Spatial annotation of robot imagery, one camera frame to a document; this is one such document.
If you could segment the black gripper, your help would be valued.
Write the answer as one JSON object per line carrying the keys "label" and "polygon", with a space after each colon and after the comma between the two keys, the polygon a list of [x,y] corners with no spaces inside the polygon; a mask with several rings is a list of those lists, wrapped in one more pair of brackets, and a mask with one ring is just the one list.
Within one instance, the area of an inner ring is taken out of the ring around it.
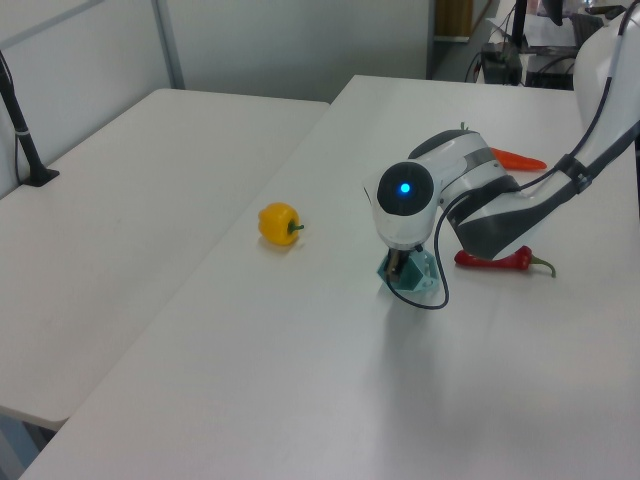
{"label": "black gripper", "polygon": [[387,280],[390,282],[398,282],[408,255],[413,252],[422,252],[423,250],[423,244],[394,245],[390,247],[387,254]]}

